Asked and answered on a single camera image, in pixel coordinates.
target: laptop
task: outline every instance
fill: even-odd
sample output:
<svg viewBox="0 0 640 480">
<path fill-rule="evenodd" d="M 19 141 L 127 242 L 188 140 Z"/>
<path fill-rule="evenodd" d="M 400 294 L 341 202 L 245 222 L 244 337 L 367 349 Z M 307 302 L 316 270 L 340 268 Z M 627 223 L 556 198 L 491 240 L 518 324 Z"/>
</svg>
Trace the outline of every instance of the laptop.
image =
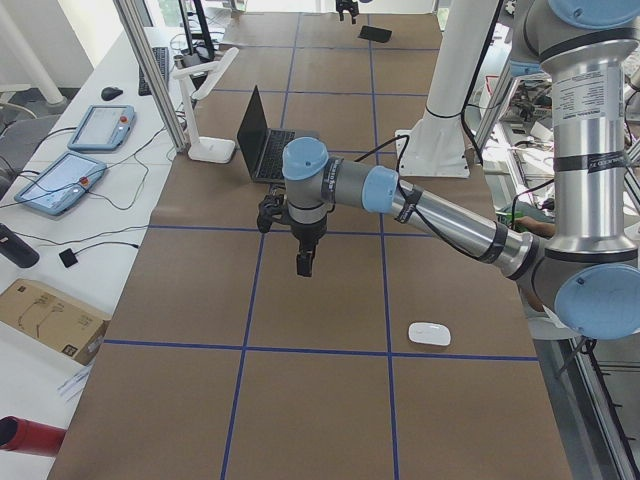
<svg viewBox="0 0 640 480">
<path fill-rule="evenodd" d="M 251 179 L 258 183 L 284 184 L 282 151 L 287 143 L 299 137 L 318 138 L 318 132 L 269 128 L 256 86 L 237 135 Z"/>
</svg>

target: label sticker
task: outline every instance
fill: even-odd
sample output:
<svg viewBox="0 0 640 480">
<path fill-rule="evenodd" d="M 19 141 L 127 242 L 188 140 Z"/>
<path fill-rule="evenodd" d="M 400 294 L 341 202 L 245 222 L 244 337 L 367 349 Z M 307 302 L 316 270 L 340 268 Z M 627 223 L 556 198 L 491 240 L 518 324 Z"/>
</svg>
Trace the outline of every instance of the label sticker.
<svg viewBox="0 0 640 480">
<path fill-rule="evenodd" d="M 332 157 L 329 168 L 325 168 L 324 177 L 322 178 L 322 199 L 327 203 L 336 203 L 336 182 L 338 180 L 338 172 L 340 165 L 344 160 L 341 157 Z"/>
<path fill-rule="evenodd" d="M 605 67 L 580 75 L 560 77 L 553 85 L 553 124 L 622 117 L 622 70 Z"/>
</svg>

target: black computer mouse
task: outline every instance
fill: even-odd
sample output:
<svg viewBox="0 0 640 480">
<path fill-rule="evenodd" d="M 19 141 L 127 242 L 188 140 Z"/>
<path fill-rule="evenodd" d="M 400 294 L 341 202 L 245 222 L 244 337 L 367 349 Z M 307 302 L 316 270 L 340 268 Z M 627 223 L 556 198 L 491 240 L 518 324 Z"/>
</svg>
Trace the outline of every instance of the black computer mouse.
<svg viewBox="0 0 640 480">
<path fill-rule="evenodd" d="M 100 94 L 100 96 L 105 102 L 108 102 L 109 100 L 113 100 L 114 98 L 120 95 L 122 95 L 122 90 L 120 90 L 118 87 L 103 88 L 102 93 Z"/>
</svg>

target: white pillar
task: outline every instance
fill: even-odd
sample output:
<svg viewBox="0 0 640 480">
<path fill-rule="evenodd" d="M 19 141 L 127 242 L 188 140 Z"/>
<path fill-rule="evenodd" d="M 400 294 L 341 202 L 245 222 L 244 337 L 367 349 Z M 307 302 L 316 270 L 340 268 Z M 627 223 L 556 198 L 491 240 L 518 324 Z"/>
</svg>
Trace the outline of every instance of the white pillar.
<svg viewBox="0 0 640 480">
<path fill-rule="evenodd" d="M 31 83 L 40 90 L 47 103 L 50 105 L 65 103 L 66 99 L 51 80 L 40 59 L 11 19 L 2 2 L 0 2 L 0 37 L 9 46 L 16 60 L 29 75 Z"/>
<path fill-rule="evenodd" d="M 427 99 L 402 159 L 403 176 L 468 177 L 460 116 L 499 0 L 454 0 Z"/>
</svg>

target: black object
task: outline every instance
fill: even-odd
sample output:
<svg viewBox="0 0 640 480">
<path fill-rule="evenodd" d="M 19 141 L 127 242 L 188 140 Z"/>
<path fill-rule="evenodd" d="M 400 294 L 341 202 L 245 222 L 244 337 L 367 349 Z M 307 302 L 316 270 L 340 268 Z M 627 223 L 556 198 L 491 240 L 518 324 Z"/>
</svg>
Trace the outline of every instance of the black object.
<svg viewBox="0 0 640 480">
<path fill-rule="evenodd" d="M 169 49 L 167 47 L 153 47 L 151 50 L 153 50 L 153 56 L 156 58 L 158 68 L 160 68 L 160 75 L 162 75 L 165 84 L 169 86 L 169 72 L 171 70 L 171 65 L 169 65 Z M 147 79 L 144 78 L 144 73 L 141 68 L 139 69 L 138 75 L 138 95 L 141 97 L 151 95 L 151 89 L 149 88 Z"/>
<path fill-rule="evenodd" d="M 182 53 L 185 55 L 197 55 L 201 62 L 212 62 L 215 55 L 215 47 L 211 40 L 211 33 L 209 32 L 209 22 L 207 20 L 204 8 L 202 7 L 201 0 L 193 0 L 193 5 L 196 9 L 196 17 L 198 18 L 198 24 L 200 25 L 200 32 L 192 32 L 189 24 L 189 16 L 193 15 L 192 12 L 185 10 L 184 2 L 178 0 L 178 6 L 180 7 L 180 16 L 182 17 L 182 27 L 184 34 L 187 38 L 187 49 Z M 204 49 L 196 47 L 194 40 L 204 42 Z"/>
<path fill-rule="evenodd" d="M 373 42 L 387 43 L 391 38 L 391 30 L 363 25 L 358 38 L 364 38 L 365 40 L 371 40 Z"/>
<path fill-rule="evenodd" d="M 254 87 L 236 135 L 249 175 L 254 182 L 284 184 L 282 151 L 294 138 L 318 138 L 318 132 L 269 128 L 260 92 Z"/>
<path fill-rule="evenodd" d="M 58 255 L 60 256 L 60 260 L 62 260 L 64 266 L 67 268 L 78 263 L 78 257 L 76 257 L 76 254 L 73 253 L 70 248 L 60 252 Z"/>
<path fill-rule="evenodd" d="M 344 21 L 344 11 L 351 15 L 351 24 L 356 24 L 356 17 L 360 13 L 357 0 L 336 0 L 336 12 L 340 15 L 340 21 Z"/>
<path fill-rule="evenodd" d="M 3 223 L 0 223 L 0 253 L 20 268 L 33 267 L 40 259 L 38 252 Z"/>
<path fill-rule="evenodd" d="M 296 272 L 301 277 L 311 277 L 313 259 L 316 256 L 318 242 L 327 233 L 327 215 L 316 223 L 304 224 L 296 222 L 287 210 L 284 195 L 267 195 L 258 205 L 258 230 L 269 233 L 271 225 L 278 223 L 291 227 L 291 233 L 298 240 L 296 255 Z"/>
<path fill-rule="evenodd" d="M 116 97 L 119 97 L 120 95 L 122 95 L 122 90 L 120 90 L 118 87 L 105 87 L 102 89 L 100 97 L 105 102 L 108 102 Z"/>
</svg>

